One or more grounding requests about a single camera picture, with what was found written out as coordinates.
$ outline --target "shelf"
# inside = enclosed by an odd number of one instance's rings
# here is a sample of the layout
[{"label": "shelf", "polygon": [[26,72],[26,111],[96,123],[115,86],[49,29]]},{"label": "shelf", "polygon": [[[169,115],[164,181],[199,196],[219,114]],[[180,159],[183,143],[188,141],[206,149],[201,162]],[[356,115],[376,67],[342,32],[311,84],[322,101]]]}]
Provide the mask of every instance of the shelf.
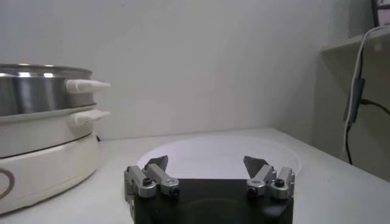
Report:
[{"label": "shelf", "polygon": [[[362,35],[358,35],[346,40],[341,40],[337,43],[330,44],[321,48],[322,52],[330,52],[334,50],[340,50],[344,48],[358,48],[360,46]],[[390,46],[390,29],[378,30],[370,34],[367,44],[375,44],[375,48],[379,47],[380,49],[383,43],[387,43],[387,46]]]}]

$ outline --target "countertop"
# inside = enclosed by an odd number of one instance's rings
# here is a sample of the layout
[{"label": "countertop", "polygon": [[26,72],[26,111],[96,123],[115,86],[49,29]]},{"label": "countertop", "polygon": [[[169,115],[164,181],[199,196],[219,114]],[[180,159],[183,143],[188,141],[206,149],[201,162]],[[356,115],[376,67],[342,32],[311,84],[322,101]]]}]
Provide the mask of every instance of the countertop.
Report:
[{"label": "countertop", "polygon": [[388,223],[390,183],[272,128],[102,141],[102,165],[78,186],[0,218],[2,224],[133,223],[124,201],[123,171],[152,149],[208,135],[253,136],[295,151],[294,223]]}]

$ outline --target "white plate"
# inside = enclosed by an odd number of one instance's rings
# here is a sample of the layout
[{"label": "white plate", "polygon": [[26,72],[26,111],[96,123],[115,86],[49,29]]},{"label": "white plate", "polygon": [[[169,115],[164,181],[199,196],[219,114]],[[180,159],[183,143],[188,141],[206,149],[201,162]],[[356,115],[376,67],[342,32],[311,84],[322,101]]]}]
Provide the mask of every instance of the white plate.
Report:
[{"label": "white plate", "polygon": [[166,172],[176,178],[248,179],[244,156],[265,159],[279,171],[290,167],[298,174],[301,162],[297,154],[284,145],[261,138],[218,135],[191,138],[162,145],[144,155],[143,167],[151,158],[168,155]]}]

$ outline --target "bolt head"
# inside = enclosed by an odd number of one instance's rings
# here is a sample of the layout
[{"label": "bolt head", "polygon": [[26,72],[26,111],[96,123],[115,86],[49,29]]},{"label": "bolt head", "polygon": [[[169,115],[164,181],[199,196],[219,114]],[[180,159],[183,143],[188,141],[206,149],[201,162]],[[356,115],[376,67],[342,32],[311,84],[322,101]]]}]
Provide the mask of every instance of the bolt head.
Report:
[{"label": "bolt head", "polygon": [[276,179],[275,180],[275,186],[276,187],[284,187],[285,186],[285,181],[282,179]]}]

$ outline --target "white cable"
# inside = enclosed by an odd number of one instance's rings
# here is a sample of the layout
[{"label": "white cable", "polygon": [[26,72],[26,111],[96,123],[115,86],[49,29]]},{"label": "white cable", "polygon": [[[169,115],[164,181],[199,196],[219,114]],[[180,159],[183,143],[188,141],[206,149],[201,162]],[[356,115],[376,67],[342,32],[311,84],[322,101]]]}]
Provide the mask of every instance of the white cable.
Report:
[{"label": "white cable", "polygon": [[372,28],[371,30],[368,30],[362,37],[361,39],[361,43],[360,43],[360,48],[359,48],[359,51],[358,51],[358,55],[356,56],[356,63],[355,63],[355,70],[353,72],[353,76],[352,76],[352,81],[351,81],[351,90],[350,90],[350,93],[349,93],[349,102],[348,102],[348,113],[347,113],[347,120],[346,120],[346,124],[344,126],[344,139],[342,141],[342,150],[340,151],[340,155],[339,155],[339,158],[340,159],[343,159],[344,157],[344,154],[346,152],[346,143],[347,143],[347,129],[348,129],[348,123],[349,123],[349,119],[351,117],[351,110],[352,110],[352,99],[353,99],[353,94],[354,94],[354,81],[358,75],[358,71],[359,71],[359,65],[360,65],[360,60],[361,60],[361,52],[363,51],[363,47],[364,47],[364,43],[366,42],[366,39],[368,37],[368,35],[372,32],[375,32],[377,30],[382,30],[382,29],[385,29],[385,28],[390,28],[390,26],[380,26],[380,27],[375,27],[375,28]]}]

